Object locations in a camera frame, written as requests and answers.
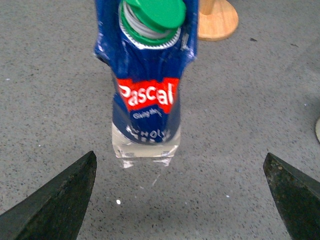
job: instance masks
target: concrete floor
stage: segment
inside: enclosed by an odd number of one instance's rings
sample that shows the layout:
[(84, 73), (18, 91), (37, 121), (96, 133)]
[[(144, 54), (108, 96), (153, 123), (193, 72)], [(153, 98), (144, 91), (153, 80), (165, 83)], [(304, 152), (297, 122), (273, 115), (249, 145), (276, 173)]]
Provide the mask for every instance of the concrete floor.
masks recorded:
[(79, 240), (289, 240), (262, 166), (271, 152), (320, 181), (320, 1), (230, 3), (237, 31), (199, 42), (181, 81), (176, 156), (124, 169), (94, 1), (1, 1), (0, 214), (94, 150)]

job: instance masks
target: bottle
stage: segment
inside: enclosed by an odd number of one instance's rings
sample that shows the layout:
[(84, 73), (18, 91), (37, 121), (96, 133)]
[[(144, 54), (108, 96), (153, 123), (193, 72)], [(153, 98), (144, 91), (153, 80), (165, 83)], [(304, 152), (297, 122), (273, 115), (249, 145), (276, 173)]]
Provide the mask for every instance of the bottle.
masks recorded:
[(182, 0), (123, 0), (118, 13), (126, 47), (140, 50), (135, 55), (139, 54), (137, 62), (143, 66), (136, 68), (144, 69), (146, 76), (113, 76), (117, 89), (113, 149), (118, 158), (152, 157), (166, 161), (174, 156), (181, 138), (180, 76), (170, 71), (162, 75), (162, 69), (168, 68), (163, 67), (165, 59), (158, 65), (159, 59), (170, 56), (170, 48), (181, 40), (186, 5)]

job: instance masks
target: white speck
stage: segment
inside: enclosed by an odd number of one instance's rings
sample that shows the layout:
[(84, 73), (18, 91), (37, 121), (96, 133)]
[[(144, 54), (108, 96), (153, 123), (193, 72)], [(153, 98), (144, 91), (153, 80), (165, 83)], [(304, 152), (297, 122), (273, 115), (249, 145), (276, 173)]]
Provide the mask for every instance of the white speck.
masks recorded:
[(165, 158), (163, 160), (153, 160), (154, 163), (163, 163), (165, 167), (168, 167), (172, 157)]
[(153, 181), (152, 186), (155, 185), (156, 181), (158, 180), (158, 178), (160, 177), (160, 174), (156, 177), (156, 179)]
[(134, 161), (123, 160), (123, 168), (131, 168), (134, 165)]

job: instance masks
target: plastic bottle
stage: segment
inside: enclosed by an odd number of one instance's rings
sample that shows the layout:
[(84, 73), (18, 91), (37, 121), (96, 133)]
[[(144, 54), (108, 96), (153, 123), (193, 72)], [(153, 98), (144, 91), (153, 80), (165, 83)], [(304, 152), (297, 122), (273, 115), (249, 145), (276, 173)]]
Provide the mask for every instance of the plastic bottle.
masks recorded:
[[(121, 31), (137, 48), (142, 51), (161, 51), (174, 46), (180, 38), (180, 26), (185, 20), (186, 6), (182, 0), (123, 0), (119, 4), (118, 13)], [(155, 99), (156, 95), (160, 100), (158, 95), (160, 95), (161, 89), (153, 88), (150, 84), (148, 85), (149, 88), (144, 88), (144, 85), (141, 85), (139, 89), (140, 102)], [(168, 84), (168, 86), (169, 89), (162, 90), (165, 91), (165, 101), (173, 102), (174, 94), (170, 89), (171, 85)], [(126, 94), (133, 94), (133, 90), (126, 92), (129, 89), (128, 87), (121, 87), (120, 95), (122, 94), (126, 97)], [(153, 91), (153, 95), (148, 96), (148, 89)], [(178, 111), (179, 117), (176, 121), (179, 121), (179, 123), (178, 127), (175, 128), (175, 132), (170, 132), (170, 130), (161, 131), (159, 129), (154, 129), (150, 132), (140, 131), (128, 124), (126, 131), (137, 139), (136, 142), (126, 137), (112, 123), (112, 145), (116, 156), (118, 158), (162, 157), (164, 159), (173, 157), (180, 144), (180, 108)], [(136, 119), (149, 118), (151, 115), (158, 115), (159, 117), (161, 115), (156, 108), (135, 114), (133, 117)], [(161, 137), (162, 141), (144, 144), (144, 141), (150, 142), (153, 137)]]

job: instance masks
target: wooden base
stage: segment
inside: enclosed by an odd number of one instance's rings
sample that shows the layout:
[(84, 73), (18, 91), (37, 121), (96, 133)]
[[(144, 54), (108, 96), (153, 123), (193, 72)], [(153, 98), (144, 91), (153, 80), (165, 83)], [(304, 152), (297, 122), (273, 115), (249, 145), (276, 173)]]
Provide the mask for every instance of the wooden base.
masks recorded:
[(215, 0), (213, 7), (199, 12), (198, 38), (219, 41), (230, 37), (238, 27), (239, 17), (235, 8), (226, 0)]
[(318, 121), (316, 122), (316, 125), (315, 125), (315, 135), (320, 142), (320, 118), (318, 119)]

